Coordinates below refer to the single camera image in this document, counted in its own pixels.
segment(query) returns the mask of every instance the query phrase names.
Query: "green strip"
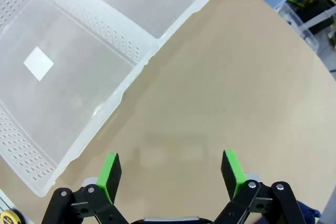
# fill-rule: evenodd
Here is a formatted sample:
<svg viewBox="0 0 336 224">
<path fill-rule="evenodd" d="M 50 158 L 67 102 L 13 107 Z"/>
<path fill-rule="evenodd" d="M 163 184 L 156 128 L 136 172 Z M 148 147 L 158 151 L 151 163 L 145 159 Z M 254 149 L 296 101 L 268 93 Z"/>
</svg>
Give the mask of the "green strip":
<svg viewBox="0 0 336 224">
<path fill-rule="evenodd" d="M 107 158 L 105 160 L 105 163 L 104 163 L 104 166 L 100 171 L 100 175 L 99 175 L 97 183 L 96 183 L 97 186 L 99 186 L 105 192 L 108 200 L 111 203 L 113 203 L 113 202 L 110 199 L 106 184 L 107 184 L 107 181 L 109 179 L 109 176 L 110 176 L 110 173 L 111 173 L 111 170 L 112 170 L 112 166 L 113 166 L 113 163 L 114 163 L 114 160 L 115 160 L 116 156 L 117 156 L 116 153 L 110 153 L 107 156 Z"/>
<path fill-rule="evenodd" d="M 236 153 L 234 150 L 225 150 L 227 159 L 231 165 L 231 169 L 235 175 L 236 178 L 236 189 L 234 196 L 239 192 L 240 187 L 243 185 L 243 183 L 247 180 L 244 170 L 241 167 L 239 160 L 236 156 Z"/>
</svg>

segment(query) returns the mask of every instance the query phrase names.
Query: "yellow tape measure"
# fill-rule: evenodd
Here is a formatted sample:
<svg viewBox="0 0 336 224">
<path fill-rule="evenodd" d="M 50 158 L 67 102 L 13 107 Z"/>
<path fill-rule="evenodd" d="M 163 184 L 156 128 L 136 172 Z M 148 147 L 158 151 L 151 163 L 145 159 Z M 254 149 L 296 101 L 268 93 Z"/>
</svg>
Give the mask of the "yellow tape measure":
<svg viewBox="0 0 336 224">
<path fill-rule="evenodd" d="M 19 216 L 12 210 L 5 210 L 0 214 L 1 224 L 21 224 Z"/>
</svg>

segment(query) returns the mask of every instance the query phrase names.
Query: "dark blue object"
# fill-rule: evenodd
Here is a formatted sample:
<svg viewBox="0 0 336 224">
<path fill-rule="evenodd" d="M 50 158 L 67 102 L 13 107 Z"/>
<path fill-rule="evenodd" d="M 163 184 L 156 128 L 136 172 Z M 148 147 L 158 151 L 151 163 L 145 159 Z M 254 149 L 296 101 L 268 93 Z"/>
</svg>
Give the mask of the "dark blue object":
<svg viewBox="0 0 336 224">
<path fill-rule="evenodd" d="M 304 220 L 306 221 L 306 224 L 315 224 L 315 218 L 321 217 L 321 213 L 319 210 L 312 209 L 299 201 L 298 204 L 303 214 Z M 267 224 L 267 221 L 262 218 L 258 220 L 255 224 Z"/>
</svg>

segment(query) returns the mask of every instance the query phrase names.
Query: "beige table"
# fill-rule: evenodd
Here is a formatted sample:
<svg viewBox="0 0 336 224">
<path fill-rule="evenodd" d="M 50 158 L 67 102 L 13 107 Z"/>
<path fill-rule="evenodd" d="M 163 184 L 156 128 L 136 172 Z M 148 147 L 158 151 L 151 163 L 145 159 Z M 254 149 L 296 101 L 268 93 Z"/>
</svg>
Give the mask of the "beige table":
<svg viewBox="0 0 336 224">
<path fill-rule="evenodd" d="M 335 125 L 336 84 L 305 42 L 261 0 L 211 0 L 144 68 L 45 198 L 3 160 L 0 188 L 40 223 L 54 189 L 77 190 L 118 152 L 116 205 L 128 221 L 214 219 L 228 202 L 220 165 L 232 148 L 246 172 L 268 185 L 285 180 L 322 210 L 336 181 Z"/>
</svg>

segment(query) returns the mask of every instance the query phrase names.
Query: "white label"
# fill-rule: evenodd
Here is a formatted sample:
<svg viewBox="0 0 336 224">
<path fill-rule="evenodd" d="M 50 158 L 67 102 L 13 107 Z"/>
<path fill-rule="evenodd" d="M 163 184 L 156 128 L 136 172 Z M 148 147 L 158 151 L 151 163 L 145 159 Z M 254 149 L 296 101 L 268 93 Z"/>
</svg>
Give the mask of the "white label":
<svg viewBox="0 0 336 224">
<path fill-rule="evenodd" d="M 41 49 L 36 47 L 27 57 L 24 65 L 38 81 L 41 81 L 54 63 L 41 51 Z"/>
</svg>

